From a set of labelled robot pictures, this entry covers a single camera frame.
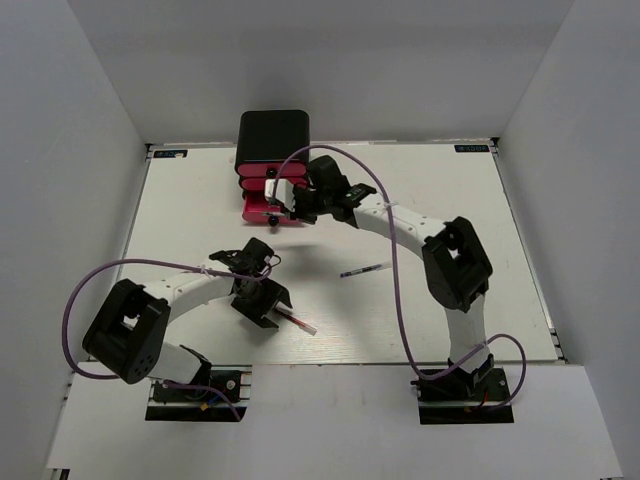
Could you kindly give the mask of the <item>red pen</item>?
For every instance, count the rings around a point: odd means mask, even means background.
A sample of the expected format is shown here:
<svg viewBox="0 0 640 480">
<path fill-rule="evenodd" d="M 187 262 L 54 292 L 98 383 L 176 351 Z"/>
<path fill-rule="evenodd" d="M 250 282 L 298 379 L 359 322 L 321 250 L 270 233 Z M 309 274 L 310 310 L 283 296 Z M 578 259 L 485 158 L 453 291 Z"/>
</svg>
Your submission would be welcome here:
<svg viewBox="0 0 640 480">
<path fill-rule="evenodd" d="M 280 315 L 282 318 L 290 321 L 291 323 L 293 323 L 294 325 L 296 325 L 298 328 L 300 328 L 301 330 L 305 331 L 306 333 L 308 333 L 311 336 L 315 336 L 317 334 L 317 330 L 310 326 L 309 324 L 297 319 L 296 317 L 294 317 L 293 315 L 291 315 L 290 313 L 287 313 L 281 309 L 275 309 L 275 312 Z"/>
</svg>

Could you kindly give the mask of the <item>pink drawer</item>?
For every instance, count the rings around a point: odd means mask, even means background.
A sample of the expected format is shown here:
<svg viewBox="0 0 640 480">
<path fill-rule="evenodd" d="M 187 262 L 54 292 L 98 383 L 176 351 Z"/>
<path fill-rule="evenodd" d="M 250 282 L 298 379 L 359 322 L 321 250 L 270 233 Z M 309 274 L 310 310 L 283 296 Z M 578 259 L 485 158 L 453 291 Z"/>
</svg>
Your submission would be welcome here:
<svg viewBox="0 0 640 480">
<path fill-rule="evenodd" d="M 263 191 L 266 181 L 267 181 L 267 178 L 249 177 L 249 178 L 241 179 L 239 185 L 244 191 L 248 191 L 248 192 Z M 304 178 L 295 178 L 295 177 L 281 178 L 279 180 L 278 185 L 281 185 L 285 181 L 289 181 L 294 185 L 302 185 L 302 186 L 307 185 L 307 181 Z"/>
<path fill-rule="evenodd" d="M 301 221 L 289 218 L 282 206 L 269 203 L 260 192 L 245 193 L 243 200 L 242 219 L 249 225 L 270 230 L 304 226 Z"/>
<path fill-rule="evenodd" d="M 298 162 L 290 162 L 286 166 L 280 163 L 256 163 L 241 164 L 236 168 L 236 173 L 247 178 L 266 178 L 269 171 L 281 172 L 282 177 L 303 177 L 306 174 L 306 165 Z"/>
</svg>

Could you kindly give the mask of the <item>purple pen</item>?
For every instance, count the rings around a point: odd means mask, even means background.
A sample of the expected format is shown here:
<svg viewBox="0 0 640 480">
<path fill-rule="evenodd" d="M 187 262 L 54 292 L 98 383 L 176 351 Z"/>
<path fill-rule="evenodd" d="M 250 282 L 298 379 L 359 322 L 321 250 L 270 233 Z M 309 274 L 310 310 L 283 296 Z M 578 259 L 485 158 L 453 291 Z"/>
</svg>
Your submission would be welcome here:
<svg viewBox="0 0 640 480">
<path fill-rule="evenodd" d="M 339 274 L 339 278 L 350 278 L 357 275 L 362 275 L 370 272 L 380 271 L 391 268 L 391 262 L 377 263 L 373 265 L 368 265 L 364 267 L 359 267 L 353 270 L 341 272 Z"/>
</svg>

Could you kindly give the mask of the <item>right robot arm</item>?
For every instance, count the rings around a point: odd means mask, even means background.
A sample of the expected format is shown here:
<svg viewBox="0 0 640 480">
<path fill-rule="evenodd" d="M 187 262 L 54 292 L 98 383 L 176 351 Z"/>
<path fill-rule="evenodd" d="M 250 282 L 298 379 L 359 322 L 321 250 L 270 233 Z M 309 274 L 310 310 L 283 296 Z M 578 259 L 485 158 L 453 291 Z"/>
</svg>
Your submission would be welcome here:
<svg viewBox="0 0 640 480">
<path fill-rule="evenodd" d="M 453 390 L 472 399 L 488 385 L 494 357 L 486 339 L 485 296 L 491 262 L 469 220 L 435 220 L 393 203 L 382 185 L 351 184 L 330 156 L 312 160 L 308 186 L 276 179 L 265 190 L 288 218 L 313 224 L 321 215 L 391 242 L 393 285 L 400 285 L 398 250 L 422 262 L 428 292 L 444 309 L 450 340 L 447 369 L 421 374 L 425 381 L 451 376 Z"/>
</svg>

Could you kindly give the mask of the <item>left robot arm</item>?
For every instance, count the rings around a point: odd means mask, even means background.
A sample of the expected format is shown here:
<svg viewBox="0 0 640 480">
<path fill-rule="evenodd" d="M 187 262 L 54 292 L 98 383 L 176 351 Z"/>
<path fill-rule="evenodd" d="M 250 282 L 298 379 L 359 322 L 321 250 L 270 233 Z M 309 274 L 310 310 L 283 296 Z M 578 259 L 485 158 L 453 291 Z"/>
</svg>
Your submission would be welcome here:
<svg viewBox="0 0 640 480">
<path fill-rule="evenodd" d="M 269 278 L 275 257 L 271 247 L 252 237 L 242 249 L 214 252 L 199 266 L 163 262 L 179 271 L 169 278 L 144 284 L 120 280 L 99 308 L 82 348 L 128 384 L 160 380 L 177 384 L 188 398 L 202 398 L 211 387 L 211 363 L 187 346 L 167 342 L 168 326 L 213 300 L 229 298 L 243 317 L 274 328 L 267 314 L 279 304 L 292 306 L 288 289 Z"/>
</svg>

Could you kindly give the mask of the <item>black drawer cabinet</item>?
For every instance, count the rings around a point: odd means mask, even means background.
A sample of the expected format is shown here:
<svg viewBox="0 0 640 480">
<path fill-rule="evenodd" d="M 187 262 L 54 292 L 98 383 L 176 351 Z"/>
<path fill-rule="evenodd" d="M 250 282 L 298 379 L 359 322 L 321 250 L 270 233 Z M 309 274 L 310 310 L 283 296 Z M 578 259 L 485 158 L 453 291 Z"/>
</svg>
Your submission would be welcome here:
<svg viewBox="0 0 640 480">
<path fill-rule="evenodd" d="M 304 110 L 246 111 L 240 119 L 234 169 L 241 164 L 280 163 L 310 144 L 310 118 Z M 268 178 L 274 178 L 269 171 Z"/>
</svg>

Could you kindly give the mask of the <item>left blue label sticker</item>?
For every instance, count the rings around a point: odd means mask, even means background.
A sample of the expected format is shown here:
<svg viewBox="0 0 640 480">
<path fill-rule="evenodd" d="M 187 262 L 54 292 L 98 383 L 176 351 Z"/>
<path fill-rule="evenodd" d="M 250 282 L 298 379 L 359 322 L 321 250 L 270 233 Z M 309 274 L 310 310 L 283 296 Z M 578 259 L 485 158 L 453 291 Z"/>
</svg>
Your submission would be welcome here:
<svg viewBox="0 0 640 480">
<path fill-rule="evenodd" d="M 153 152 L 153 158 L 161 159 L 186 158 L 187 155 L 186 149 L 155 150 Z"/>
</svg>

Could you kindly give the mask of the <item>blue label sticker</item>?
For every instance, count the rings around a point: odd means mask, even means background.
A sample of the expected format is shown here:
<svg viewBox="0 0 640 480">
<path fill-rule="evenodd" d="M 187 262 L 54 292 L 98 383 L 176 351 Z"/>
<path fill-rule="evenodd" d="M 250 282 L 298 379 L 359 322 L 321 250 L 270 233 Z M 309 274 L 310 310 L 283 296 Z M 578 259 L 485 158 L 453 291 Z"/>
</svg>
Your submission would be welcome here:
<svg viewBox="0 0 640 480">
<path fill-rule="evenodd" d="M 161 159 L 186 158 L 187 155 L 186 149 L 155 150 L 153 152 L 153 158 Z"/>
<path fill-rule="evenodd" d="M 457 153 L 489 153 L 490 147 L 488 145 L 456 144 L 454 150 Z"/>
</svg>

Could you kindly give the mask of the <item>right blue label sticker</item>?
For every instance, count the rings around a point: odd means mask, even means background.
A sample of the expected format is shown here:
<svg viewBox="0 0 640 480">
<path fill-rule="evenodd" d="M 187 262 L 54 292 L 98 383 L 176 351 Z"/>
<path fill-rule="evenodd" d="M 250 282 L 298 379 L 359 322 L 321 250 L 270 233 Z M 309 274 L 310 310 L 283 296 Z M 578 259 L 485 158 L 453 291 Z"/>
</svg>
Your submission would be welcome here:
<svg viewBox="0 0 640 480">
<path fill-rule="evenodd" d="M 488 145 L 456 144 L 454 150 L 457 153 L 489 153 L 490 147 Z"/>
</svg>

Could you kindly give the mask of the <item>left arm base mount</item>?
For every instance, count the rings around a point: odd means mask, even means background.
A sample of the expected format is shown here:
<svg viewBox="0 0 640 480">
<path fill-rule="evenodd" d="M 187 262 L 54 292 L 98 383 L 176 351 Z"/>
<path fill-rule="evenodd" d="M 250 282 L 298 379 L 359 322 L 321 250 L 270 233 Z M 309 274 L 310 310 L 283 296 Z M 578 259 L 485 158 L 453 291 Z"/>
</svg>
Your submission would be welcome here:
<svg viewBox="0 0 640 480">
<path fill-rule="evenodd" d="M 249 406 L 250 366 L 213 367 L 208 390 L 187 390 L 155 380 L 149 392 L 145 420 L 152 422 L 233 423 Z"/>
</svg>

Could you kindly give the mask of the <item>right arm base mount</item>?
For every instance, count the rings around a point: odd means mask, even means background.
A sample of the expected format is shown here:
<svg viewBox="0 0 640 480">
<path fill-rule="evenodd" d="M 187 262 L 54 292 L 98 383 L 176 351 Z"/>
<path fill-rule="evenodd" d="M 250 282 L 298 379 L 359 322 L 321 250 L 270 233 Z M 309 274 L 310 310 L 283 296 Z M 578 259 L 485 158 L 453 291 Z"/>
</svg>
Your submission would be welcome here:
<svg viewBox="0 0 640 480">
<path fill-rule="evenodd" d="M 514 422 L 511 405 L 499 406 L 510 397 L 503 368 L 494 368 L 472 393 L 454 375 L 431 382 L 414 379 L 410 384 L 417 394 L 421 425 L 494 425 Z"/>
</svg>

